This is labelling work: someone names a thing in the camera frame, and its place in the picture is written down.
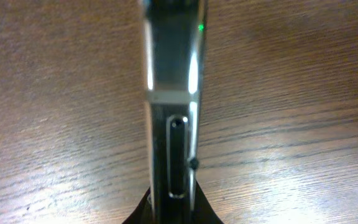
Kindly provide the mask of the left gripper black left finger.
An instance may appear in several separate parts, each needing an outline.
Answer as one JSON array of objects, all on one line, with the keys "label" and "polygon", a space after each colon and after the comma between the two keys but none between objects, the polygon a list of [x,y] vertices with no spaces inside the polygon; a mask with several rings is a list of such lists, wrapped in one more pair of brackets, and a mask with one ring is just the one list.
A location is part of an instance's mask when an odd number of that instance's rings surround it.
[{"label": "left gripper black left finger", "polygon": [[122,224],[153,224],[150,189],[147,189],[138,206]]}]

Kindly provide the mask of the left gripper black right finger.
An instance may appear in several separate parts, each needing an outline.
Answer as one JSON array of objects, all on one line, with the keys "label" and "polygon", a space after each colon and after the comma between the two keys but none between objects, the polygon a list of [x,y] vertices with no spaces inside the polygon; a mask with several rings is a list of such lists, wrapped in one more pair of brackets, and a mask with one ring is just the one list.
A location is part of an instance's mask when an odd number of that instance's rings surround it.
[{"label": "left gripper black right finger", "polygon": [[199,183],[196,183],[194,224],[223,224],[208,202]]}]

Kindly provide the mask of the black Galaxy flip phone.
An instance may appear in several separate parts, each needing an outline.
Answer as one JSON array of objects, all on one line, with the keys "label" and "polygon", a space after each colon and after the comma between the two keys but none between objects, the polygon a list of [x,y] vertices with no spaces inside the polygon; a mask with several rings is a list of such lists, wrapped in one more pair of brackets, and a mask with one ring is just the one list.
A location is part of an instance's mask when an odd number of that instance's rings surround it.
[{"label": "black Galaxy flip phone", "polygon": [[208,3],[141,1],[140,7],[152,218],[190,223]]}]

